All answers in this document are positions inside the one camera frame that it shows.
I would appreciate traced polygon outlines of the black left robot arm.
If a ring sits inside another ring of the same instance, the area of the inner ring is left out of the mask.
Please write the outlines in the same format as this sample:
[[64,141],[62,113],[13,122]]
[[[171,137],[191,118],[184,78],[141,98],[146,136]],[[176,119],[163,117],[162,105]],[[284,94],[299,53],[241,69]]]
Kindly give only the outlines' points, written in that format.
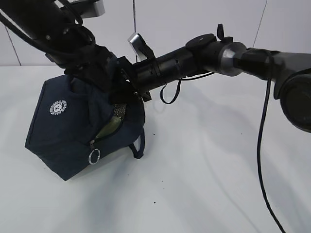
[[0,21],[23,41],[45,53],[65,74],[112,89],[113,54],[96,43],[85,18],[105,13],[101,0],[2,0]]

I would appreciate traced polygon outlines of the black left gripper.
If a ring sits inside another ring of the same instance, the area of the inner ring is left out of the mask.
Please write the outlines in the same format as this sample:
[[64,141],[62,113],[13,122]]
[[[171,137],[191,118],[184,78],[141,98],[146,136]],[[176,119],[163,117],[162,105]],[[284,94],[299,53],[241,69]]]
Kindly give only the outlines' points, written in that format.
[[104,93],[112,88],[117,57],[105,46],[80,46],[66,52],[46,53],[46,57],[70,78],[93,84]]

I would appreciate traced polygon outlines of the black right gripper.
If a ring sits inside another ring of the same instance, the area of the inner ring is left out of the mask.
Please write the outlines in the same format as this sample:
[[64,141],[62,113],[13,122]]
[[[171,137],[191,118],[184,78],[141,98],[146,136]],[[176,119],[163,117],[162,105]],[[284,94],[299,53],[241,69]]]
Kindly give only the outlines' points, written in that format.
[[132,102],[138,96],[149,101],[149,91],[194,74],[194,56],[181,47],[135,64],[121,57],[117,60],[117,68],[119,80],[110,92],[110,101]]

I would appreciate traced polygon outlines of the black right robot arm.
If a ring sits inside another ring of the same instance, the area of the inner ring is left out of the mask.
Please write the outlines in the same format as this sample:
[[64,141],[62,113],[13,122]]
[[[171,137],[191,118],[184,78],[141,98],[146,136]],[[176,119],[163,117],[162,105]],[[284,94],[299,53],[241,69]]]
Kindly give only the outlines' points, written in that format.
[[134,96],[145,101],[150,91],[176,80],[217,73],[235,77],[246,73],[274,84],[273,97],[298,129],[311,130],[311,56],[308,53],[281,52],[247,48],[225,36],[222,24],[216,34],[204,34],[183,47],[156,57],[143,37],[136,33],[129,43],[139,58],[137,63],[125,57],[117,60],[124,83],[113,85],[112,103],[122,103]]

